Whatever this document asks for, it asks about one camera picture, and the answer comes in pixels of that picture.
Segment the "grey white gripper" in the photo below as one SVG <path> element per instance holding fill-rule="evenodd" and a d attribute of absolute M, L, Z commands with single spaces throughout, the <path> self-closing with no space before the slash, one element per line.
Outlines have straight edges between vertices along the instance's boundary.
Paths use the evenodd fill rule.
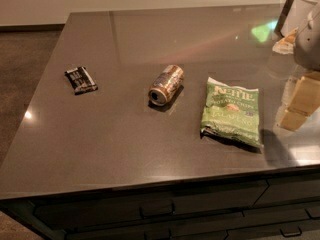
<path fill-rule="evenodd" d="M 278 125 L 286 130 L 299 129 L 320 107 L 320 3 L 306 15 L 300 26 L 277 41 L 272 51 L 293 53 L 297 64 L 309 71 L 300 78 L 288 80 L 283 93 L 283 105 L 278 113 Z"/>

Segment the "white cylindrical robot base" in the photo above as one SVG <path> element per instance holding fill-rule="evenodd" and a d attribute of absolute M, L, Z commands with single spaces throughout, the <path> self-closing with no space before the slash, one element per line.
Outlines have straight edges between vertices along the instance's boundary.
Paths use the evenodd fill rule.
<path fill-rule="evenodd" d="M 292 29 L 299 26 L 302 20 L 306 17 L 308 12 L 320 0 L 294 0 L 289 15 L 284 24 L 282 33 L 286 36 Z"/>

